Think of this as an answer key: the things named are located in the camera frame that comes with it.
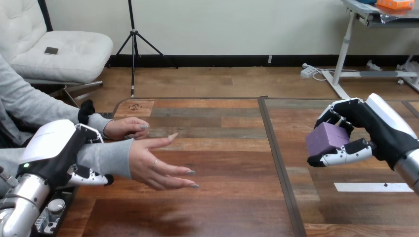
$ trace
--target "robotic hand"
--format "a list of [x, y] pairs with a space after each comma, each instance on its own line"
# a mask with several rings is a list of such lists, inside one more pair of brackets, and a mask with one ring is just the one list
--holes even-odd
[[36, 132], [19, 159], [17, 179], [0, 167], [0, 178], [11, 187], [0, 200], [0, 237], [37, 236], [34, 223], [57, 187], [113, 182], [111, 175], [76, 164], [77, 153], [86, 143], [103, 140], [86, 125], [50, 122]]
[[354, 127], [365, 128], [371, 140], [361, 138], [331, 154], [311, 156], [307, 161], [311, 166], [353, 163], [375, 156], [386, 161], [419, 195], [418, 137], [381, 97], [372, 94], [365, 102], [358, 98], [333, 102], [320, 115], [315, 128], [323, 122], [345, 128], [348, 136]]

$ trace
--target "purple cube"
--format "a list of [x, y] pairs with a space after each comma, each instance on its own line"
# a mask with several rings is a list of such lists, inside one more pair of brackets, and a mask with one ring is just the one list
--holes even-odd
[[326, 154], [349, 143], [348, 133], [343, 127], [322, 123], [305, 138], [310, 156]]

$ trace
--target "white wall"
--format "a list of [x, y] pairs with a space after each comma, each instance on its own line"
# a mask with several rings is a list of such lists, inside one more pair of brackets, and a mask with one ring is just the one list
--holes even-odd
[[[130, 31], [126, 0], [46, 0], [54, 30], [108, 35], [117, 52]], [[339, 54], [349, 15], [339, 0], [132, 0], [135, 26], [169, 55]], [[410, 54], [415, 29], [357, 22], [349, 54]], [[131, 44], [123, 54], [130, 54]], [[155, 53], [145, 43], [141, 54]]]

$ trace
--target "human hand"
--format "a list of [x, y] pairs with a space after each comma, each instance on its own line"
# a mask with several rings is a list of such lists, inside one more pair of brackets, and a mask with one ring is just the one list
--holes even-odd
[[105, 126], [105, 129], [103, 129], [103, 134], [116, 141], [123, 140], [125, 136], [140, 140], [150, 135], [149, 127], [150, 125], [146, 121], [136, 117], [130, 117], [110, 121]]
[[188, 179], [173, 176], [193, 175], [195, 171], [187, 167], [174, 166], [157, 159], [149, 150], [170, 145], [177, 133], [165, 138], [134, 141], [129, 151], [129, 169], [134, 180], [155, 190], [181, 188], [198, 189], [199, 185]]

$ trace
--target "white armchair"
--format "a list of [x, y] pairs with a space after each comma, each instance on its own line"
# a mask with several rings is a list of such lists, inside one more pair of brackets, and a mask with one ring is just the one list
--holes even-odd
[[[58, 48], [58, 54], [44, 54], [47, 47]], [[75, 105], [69, 92], [103, 84], [92, 81], [112, 48], [112, 40], [99, 33], [46, 32], [37, 0], [0, 0], [0, 54], [29, 83], [65, 85]]]

